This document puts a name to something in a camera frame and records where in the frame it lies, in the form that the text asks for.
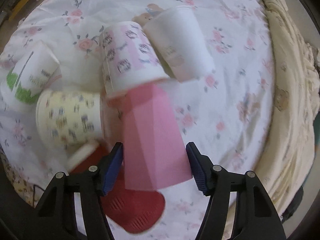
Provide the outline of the pink faceted plastic cup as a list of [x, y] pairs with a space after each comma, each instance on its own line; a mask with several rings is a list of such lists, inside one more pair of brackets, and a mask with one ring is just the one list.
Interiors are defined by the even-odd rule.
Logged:
[[123, 101], [125, 187], [155, 191], [192, 178], [185, 144], [167, 93], [150, 83]]

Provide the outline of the red ribbed paper cup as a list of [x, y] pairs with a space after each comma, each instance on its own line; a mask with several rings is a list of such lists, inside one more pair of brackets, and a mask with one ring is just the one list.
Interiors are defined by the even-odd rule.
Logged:
[[[107, 149], [93, 140], [69, 155], [67, 171], [70, 174], [84, 172], [90, 166], [97, 165], [106, 155]], [[152, 228], [165, 208], [164, 196], [157, 191], [126, 189], [123, 166], [120, 167], [113, 189], [101, 197], [101, 203], [105, 215], [132, 234]]]

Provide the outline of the yellow patterned paper cup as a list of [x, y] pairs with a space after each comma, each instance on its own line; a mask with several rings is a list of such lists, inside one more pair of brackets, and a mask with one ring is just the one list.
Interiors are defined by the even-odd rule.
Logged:
[[48, 148], [102, 139], [101, 96], [81, 91], [44, 90], [36, 105], [36, 126]]

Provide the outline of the green and white paper cup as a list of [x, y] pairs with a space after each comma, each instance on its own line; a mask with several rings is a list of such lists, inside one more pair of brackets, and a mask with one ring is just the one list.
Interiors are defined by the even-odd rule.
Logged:
[[52, 50], [43, 41], [37, 41], [2, 82], [4, 102], [18, 112], [31, 109], [59, 65]]

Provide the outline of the pink patterned paper cup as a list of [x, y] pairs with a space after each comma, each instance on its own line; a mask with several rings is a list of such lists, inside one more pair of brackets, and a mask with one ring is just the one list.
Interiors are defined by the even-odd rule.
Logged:
[[154, 81], [168, 79], [142, 27], [132, 21], [107, 27], [99, 37], [103, 79], [109, 98]]

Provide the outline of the plain white paper cup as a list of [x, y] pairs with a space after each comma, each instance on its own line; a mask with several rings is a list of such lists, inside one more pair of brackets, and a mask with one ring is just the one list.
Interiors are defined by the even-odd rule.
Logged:
[[214, 60], [190, 7], [167, 9], [144, 24], [143, 30], [179, 82], [200, 79], [215, 71]]

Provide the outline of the cream bear print duvet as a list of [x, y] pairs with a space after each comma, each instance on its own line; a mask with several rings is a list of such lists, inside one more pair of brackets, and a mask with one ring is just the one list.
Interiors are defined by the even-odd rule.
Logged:
[[284, 220], [315, 156], [319, 74], [285, 0], [232, 1], [231, 29], [245, 65], [236, 80], [260, 81], [226, 92], [245, 131], [221, 164], [234, 172], [253, 168]]

